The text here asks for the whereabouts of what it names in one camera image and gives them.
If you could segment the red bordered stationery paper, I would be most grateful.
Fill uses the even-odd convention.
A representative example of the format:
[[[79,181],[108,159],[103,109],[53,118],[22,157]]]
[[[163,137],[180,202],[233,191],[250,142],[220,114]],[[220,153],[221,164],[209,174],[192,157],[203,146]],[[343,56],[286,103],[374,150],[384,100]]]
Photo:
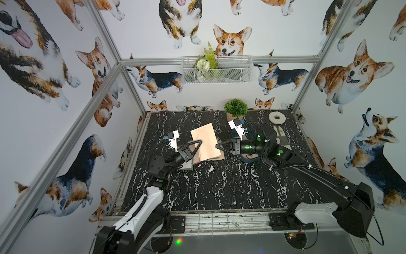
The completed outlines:
[[[193,159],[193,164],[194,164],[194,165],[200,164],[200,162],[201,162],[201,160],[200,160],[200,158],[198,158],[198,157],[195,157],[195,158]]]

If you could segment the teal plastic storage box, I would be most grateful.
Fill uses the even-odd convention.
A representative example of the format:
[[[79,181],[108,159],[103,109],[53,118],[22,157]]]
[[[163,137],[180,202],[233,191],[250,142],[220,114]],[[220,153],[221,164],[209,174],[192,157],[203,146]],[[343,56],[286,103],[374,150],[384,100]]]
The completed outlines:
[[[239,155],[241,161],[246,164],[252,164],[261,161],[261,157],[258,154],[241,154]]]

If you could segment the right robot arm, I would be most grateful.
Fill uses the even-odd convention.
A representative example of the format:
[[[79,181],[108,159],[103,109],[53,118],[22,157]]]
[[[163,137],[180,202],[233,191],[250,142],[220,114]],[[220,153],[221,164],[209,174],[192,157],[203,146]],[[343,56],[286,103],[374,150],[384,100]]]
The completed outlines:
[[[308,224],[321,223],[338,225],[355,237],[367,236],[375,211],[369,185],[346,182],[280,146],[275,139],[261,141],[231,138],[217,144],[216,148],[233,155],[258,155],[261,162],[271,170],[304,181],[328,198],[329,203],[321,204],[295,202],[285,212],[270,216],[272,228],[303,229]]]

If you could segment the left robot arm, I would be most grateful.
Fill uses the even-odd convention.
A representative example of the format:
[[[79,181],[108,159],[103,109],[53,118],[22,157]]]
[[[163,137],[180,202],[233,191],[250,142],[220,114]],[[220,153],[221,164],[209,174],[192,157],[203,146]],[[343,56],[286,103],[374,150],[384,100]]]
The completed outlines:
[[[170,174],[192,160],[202,143],[189,142],[167,159],[158,155],[148,158],[150,180],[142,197],[114,225],[102,227],[96,236],[94,254],[138,254],[157,232],[169,225],[169,211],[161,203],[172,184]]]

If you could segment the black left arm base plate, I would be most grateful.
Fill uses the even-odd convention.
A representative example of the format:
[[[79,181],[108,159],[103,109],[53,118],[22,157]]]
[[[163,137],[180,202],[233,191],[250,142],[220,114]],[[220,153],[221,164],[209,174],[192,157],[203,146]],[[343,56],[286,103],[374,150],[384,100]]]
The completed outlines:
[[[183,234],[185,233],[186,217],[181,215],[169,216],[169,221],[166,223],[165,233],[167,234]]]

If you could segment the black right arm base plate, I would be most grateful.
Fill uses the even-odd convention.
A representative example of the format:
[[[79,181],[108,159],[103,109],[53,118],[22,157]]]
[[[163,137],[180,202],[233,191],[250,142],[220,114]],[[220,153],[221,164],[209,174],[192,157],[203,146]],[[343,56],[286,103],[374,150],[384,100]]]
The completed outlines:
[[[304,224],[294,215],[285,212],[269,213],[269,226],[273,231],[299,231],[316,228],[313,223]]]

